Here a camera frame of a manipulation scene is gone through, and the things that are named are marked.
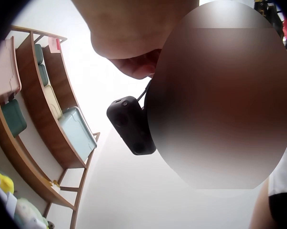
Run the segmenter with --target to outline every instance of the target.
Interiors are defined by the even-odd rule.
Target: hand
[[[111,60],[121,72],[135,79],[153,77],[161,49],[129,59]]]

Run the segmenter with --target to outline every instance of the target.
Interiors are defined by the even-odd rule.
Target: shelf compartment
[[[24,181],[46,202],[76,208],[51,188],[14,139],[0,106],[0,146]]]
[[[51,105],[45,97],[35,55],[32,31],[17,48],[16,59],[22,82],[22,97],[45,145],[63,169],[86,168],[85,163],[61,129],[53,114]]]

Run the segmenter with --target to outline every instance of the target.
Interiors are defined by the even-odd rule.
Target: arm
[[[268,179],[260,190],[254,207],[249,229],[275,229],[276,222],[273,220],[268,204]]]

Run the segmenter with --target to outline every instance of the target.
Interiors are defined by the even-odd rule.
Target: plush toy
[[[0,188],[5,192],[11,192],[14,193],[14,184],[13,181],[4,175],[3,173],[0,173]]]
[[[25,198],[17,200],[14,220],[21,229],[49,229],[48,221]]]

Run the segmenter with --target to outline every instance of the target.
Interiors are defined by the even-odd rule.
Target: blurred region
[[[284,44],[252,8],[206,3],[167,39],[147,104],[154,143],[184,181],[253,189],[287,146]]]

